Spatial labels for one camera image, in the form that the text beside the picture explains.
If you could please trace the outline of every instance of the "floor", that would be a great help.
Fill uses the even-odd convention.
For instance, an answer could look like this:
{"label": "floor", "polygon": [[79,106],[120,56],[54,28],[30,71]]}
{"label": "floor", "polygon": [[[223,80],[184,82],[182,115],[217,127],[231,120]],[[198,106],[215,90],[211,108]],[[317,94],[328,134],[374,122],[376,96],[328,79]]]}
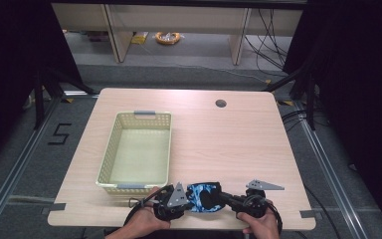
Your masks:
{"label": "floor", "polygon": [[[173,46],[159,45],[153,36],[154,33],[149,33],[144,45],[131,45],[125,61],[119,64],[114,61],[109,42],[91,42],[82,33],[66,33],[85,83],[97,89],[126,81],[118,78],[117,71],[128,71],[131,82],[126,83],[131,86],[142,86],[138,83],[140,79],[163,78],[163,74],[177,74],[181,77],[179,81],[204,84],[198,79],[199,75],[190,75],[198,69],[204,70],[202,74],[213,74],[226,83],[242,82],[249,85],[249,89],[264,87],[269,81],[277,81],[285,75],[278,66],[257,57],[249,43],[244,45],[240,65],[234,66],[228,50],[228,36],[183,34]],[[249,42],[259,49],[260,39],[250,36]],[[290,41],[291,38],[277,37],[276,45],[286,51]],[[276,48],[270,39],[267,44],[271,49]],[[273,50],[263,47],[261,52],[279,63],[279,66],[282,64],[282,57]],[[258,85],[253,87],[249,81]],[[303,101],[291,106],[287,103],[289,87],[291,84],[275,91],[283,117],[303,109]],[[233,89],[246,90],[240,86]],[[34,108],[25,110],[7,139],[0,154],[0,195],[5,190],[9,195],[3,198],[2,204],[5,206],[0,207],[0,238],[84,238],[96,230],[89,227],[52,227],[47,224],[48,209],[58,193],[96,102],[96,98],[73,98],[75,101],[71,104],[67,101],[46,102],[48,111],[52,110],[53,113],[37,141],[32,141],[32,135],[37,133],[32,129]],[[303,117],[294,115],[284,120],[284,124],[306,186],[306,191],[302,193],[308,195],[317,226],[306,232],[286,231],[282,238],[382,238],[381,211],[356,170],[348,167],[350,158],[328,124],[326,114],[322,111],[315,113],[315,131],[310,130]],[[55,128],[63,122],[72,124],[65,128],[70,135],[69,140],[63,146],[50,146],[49,142],[59,139],[54,137]],[[32,150],[24,150],[25,145],[33,145]],[[201,233],[195,237],[216,237],[207,231]],[[188,238],[185,235],[176,237]]]}

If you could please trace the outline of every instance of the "gray carpet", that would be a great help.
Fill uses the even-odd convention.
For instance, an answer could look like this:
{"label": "gray carpet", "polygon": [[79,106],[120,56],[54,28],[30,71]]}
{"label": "gray carpet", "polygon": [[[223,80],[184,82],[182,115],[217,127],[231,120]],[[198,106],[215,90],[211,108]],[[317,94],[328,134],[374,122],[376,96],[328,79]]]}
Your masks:
{"label": "gray carpet", "polygon": [[[251,75],[261,81],[239,77],[225,72],[207,69],[151,68],[151,67],[105,67],[79,66],[85,83],[101,90],[106,87],[119,88],[154,88],[154,89],[200,89],[259,91],[266,84],[280,79],[262,74],[258,71],[235,70],[240,75]],[[63,84],[66,90],[75,88]],[[287,99],[291,84],[275,92],[279,100]],[[52,115],[33,157],[18,182],[10,201],[0,216],[0,238],[81,238],[97,228],[52,227],[47,223],[43,209],[48,208],[56,197],[65,177],[68,166],[96,99],[74,99],[72,103],[60,103]],[[279,106],[284,116],[295,111],[294,107]],[[28,109],[18,119],[17,125],[10,133],[0,153],[0,185],[21,153],[34,126],[34,109]],[[347,167],[350,162],[341,147],[333,129],[327,124],[325,114],[316,113],[316,133],[324,146],[333,167],[343,184],[349,199],[355,206],[370,238],[382,238],[382,214],[374,199],[368,193],[362,179]],[[65,144],[49,145],[49,142],[61,142],[62,138],[54,136],[59,123],[70,123],[60,127],[59,132],[68,133]],[[298,120],[290,119],[286,123],[287,135],[304,184],[314,193],[327,209],[332,222],[336,225],[341,238],[351,238],[351,233],[343,219],[342,213],[333,198],[331,190],[319,167],[318,160],[306,138]],[[336,238],[335,232],[321,210],[320,204],[309,193],[308,198],[317,213],[315,229],[302,232],[307,238]],[[194,232],[194,238],[239,238],[240,233],[221,234],[220,232]],[[170,232],[169,238],[192,238],[189,232]],[[296,232],[286,231],[282,238],[303,238]]]}

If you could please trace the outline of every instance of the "black curtain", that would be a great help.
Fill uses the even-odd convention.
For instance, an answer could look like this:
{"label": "black curtain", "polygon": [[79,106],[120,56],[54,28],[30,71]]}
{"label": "black curtain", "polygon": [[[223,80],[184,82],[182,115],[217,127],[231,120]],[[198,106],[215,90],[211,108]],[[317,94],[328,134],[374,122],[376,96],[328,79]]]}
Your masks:
{"label": "black curtain", "polygon": [[[312,54],[330,14],[302,14],[285,71]],[[312,75],[333,128],[382,210],[382,1],[347,1],[335,24],[337,34],[317,53],[321,61]]]}
{"label": "black curtain", "polygon": [[0,150],[43,68],[82,82],[50,3],[0,1]]}

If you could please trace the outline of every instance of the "plastic basket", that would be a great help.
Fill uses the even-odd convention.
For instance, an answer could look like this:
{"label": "plastic basket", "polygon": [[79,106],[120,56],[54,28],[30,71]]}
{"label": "plastic basket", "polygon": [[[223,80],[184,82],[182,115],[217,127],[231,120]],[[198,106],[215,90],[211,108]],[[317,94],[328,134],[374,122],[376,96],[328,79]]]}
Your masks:
{"label": "plastic basket", "polygon": [[96,184],[108,193],[147,194],[167,184],[171,113],[117,114]]}

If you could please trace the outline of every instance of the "table top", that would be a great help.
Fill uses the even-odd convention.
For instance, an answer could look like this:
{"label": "table top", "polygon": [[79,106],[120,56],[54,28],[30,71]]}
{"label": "table top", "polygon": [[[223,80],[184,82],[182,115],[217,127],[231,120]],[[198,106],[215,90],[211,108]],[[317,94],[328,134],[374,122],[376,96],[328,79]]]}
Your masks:
{"label": "table top", "polygon": [[[226,106],[216,106],[217,100]],[[261,92],[104,89],[101,91],[55,200],[65,210],[51,211],[55,226],[121,226],[130,208],[125,200],[96,185],[108,136],[117,113],[172,113],[169,183],[184,186],[219,181],[222,190],[244,195],[253,179],[280,185],[266,191],[284,222],[284,230],[310,230],[314,218],[274,96]],[[185,212],[174,229],[241,230],[229,206],[216,213]]]}

